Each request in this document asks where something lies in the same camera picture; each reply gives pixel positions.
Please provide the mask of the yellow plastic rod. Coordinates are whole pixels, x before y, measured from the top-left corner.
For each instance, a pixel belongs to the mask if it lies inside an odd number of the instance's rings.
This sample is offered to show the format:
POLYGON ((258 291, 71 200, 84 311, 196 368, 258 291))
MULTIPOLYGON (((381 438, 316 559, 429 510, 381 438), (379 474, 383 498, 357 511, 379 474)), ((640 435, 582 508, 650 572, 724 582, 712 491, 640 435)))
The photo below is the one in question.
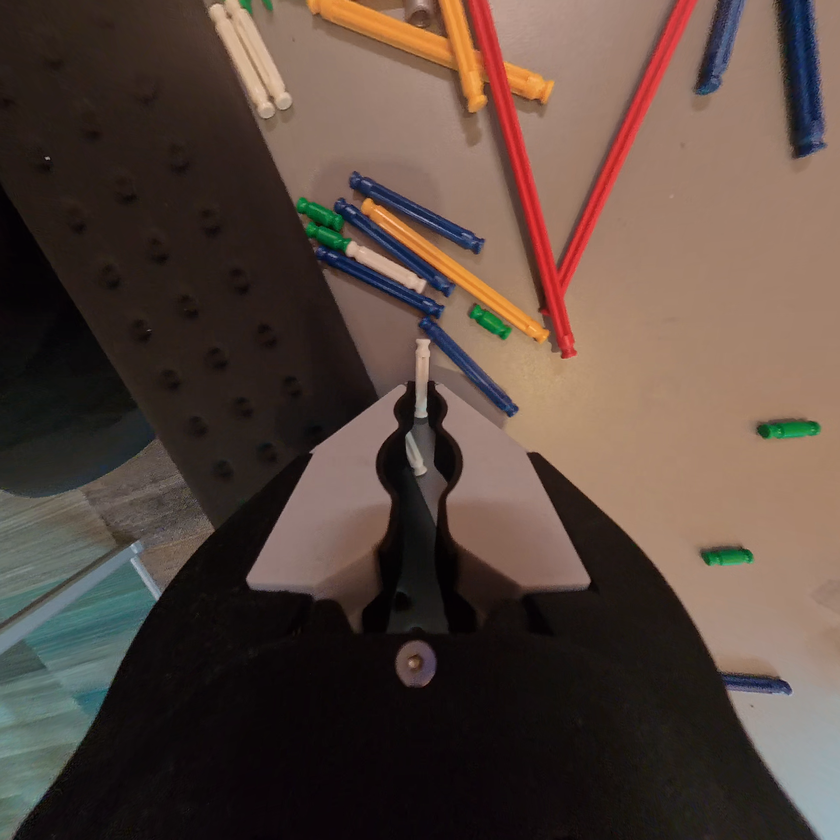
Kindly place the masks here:
MULTIPOLYGON (((448 38, 414 27, 372 8, 348 1, 307 1, 309 10, 330 23, 359 35, 429 60, 451 70, 459 68, 448 38)), ((504 62, 511 92, 521 98, 546 104, 554 81, 535 71, 504 62)))
POLYGON ((469 30, 465 6, 462 1, 439 1, 443 15, 444 29, 453 50, 460 85, 470 113, 476 113, 487 105, 485 82, 476 49, 469 30))
POLYGON ((432 245, 424 236, 398 220, 383 206, 376 204, 371 198, 365 198, 360 210, 363 215, 383 228, 386 233, 393 236, 401 245, 407 247, 415 256, 425 260, 430 266, 452 280, 459 288, 467 291, 500 318, 509 321, 513 327, 537 343, 543 343, 547 340, 550 335, 549 330, 442 250, 432 245))

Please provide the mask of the black perforated chair panel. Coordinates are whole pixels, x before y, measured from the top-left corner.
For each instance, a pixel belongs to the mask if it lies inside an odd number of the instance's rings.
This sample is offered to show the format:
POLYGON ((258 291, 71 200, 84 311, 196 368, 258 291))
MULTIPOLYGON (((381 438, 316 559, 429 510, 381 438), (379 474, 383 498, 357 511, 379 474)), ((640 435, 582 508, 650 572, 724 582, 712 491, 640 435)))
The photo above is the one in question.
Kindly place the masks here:
POLYGON ((215 526, 375 402, 203 2, 2 2, 2 490, 156 437, 215 526))

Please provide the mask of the blue plastic rod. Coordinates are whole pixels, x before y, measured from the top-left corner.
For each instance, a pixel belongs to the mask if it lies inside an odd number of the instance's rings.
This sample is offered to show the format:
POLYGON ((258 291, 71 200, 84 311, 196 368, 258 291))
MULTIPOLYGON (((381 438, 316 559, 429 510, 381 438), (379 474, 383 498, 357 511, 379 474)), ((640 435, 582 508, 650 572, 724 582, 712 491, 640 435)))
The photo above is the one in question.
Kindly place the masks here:
POLYGON ((390 297, 405 303, 410 308, 421 312, 425 317, 438 319, 443 314, 445 306, 434 299, 425 296, 390 279, 374 269, 363 266, 361 263, 346 257, 330 248, 318 246, 314 249, 316 259, 326 263, 328 266, 342 271, 366 285, 382 291, 390 297))
POLYGON ((466 249, 475 255, 480 255, 486 240, 435 211, 416 203, 399 192, 376 180, 364 176, 358 171, 352 171, 349 186, 374 203, 383 205, 398 213, 409 217, 435 233, 444 236, 450 242, 466 249))
POLYGON ((467 379, 482 392, 482 394, 500 411, 508 417, 514 417, 518 406, 510 396, 493 381, 477 362, 465 352, 456 341, 454 341, 437 322, 430 317, 424 317, 419 321, 418 327, 422 330, 432 343, 461 370, 467 379))
POLYGON ((791 685, 778 676, 749 675, 721 671, 720 677, 724 686, 729 691, 786 697, 793 694, 791 685))
POLYGON ((791 147, 803 159, 826 147, 822 76, 813 1, 779 1, 791 147))
POLYGON ((370 220, 358 207, 340 197, 334 202, 333 211, 347 223, 362 231, 406 268, 425 279, 431 287, 441 292, 446 298, 452 294, 455 289, 455 283, 452 280, 400 243, 392 234, 387 233, 382 226, 370 220))
POLYGON ((695 85, 697 96, 710 95, 720 88, 732 57, 745 4, 745 1, 717 2, 695 85))

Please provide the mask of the white metal bar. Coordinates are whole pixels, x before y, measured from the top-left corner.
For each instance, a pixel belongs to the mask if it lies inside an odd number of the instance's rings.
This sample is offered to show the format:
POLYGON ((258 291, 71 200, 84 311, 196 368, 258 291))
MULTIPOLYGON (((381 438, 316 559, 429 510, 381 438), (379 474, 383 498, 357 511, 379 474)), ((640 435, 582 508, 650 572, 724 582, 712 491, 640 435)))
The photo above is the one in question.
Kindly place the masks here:
POLYGON ((141 541, 131 542, 103 554, 87 566, 72 574, 65 581, 35 598, 15 614, 1 623, 1 655, 57 616, 73 602, 105 581, 111 574, 126 564, 131 564, 143 584, 158 601, 162 589, 145 568, 141 555, 144 546, 141 541))

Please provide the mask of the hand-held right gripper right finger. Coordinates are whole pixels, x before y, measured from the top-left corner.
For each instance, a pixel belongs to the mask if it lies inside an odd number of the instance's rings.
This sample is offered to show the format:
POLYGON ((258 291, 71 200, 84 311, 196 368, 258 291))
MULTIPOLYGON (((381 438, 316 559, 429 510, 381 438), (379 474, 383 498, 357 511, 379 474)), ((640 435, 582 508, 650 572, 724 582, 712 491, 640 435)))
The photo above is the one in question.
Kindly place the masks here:
POLYGON ((435 570, 451 632, 499 604, 583 592, 591 576, 529 453, 442 384, 428 392, 437 502, 435 570))

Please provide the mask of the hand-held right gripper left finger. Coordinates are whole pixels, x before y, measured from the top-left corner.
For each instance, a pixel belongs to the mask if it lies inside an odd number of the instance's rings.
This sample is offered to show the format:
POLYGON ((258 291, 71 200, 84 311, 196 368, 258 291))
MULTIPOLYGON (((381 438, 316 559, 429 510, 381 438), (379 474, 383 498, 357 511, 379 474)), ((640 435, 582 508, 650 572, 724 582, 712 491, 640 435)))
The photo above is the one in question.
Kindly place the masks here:
POLYGON ((413 384, 399 385, 311 452, 246 583, 334 601, 352 629, 394 587, 413 384))

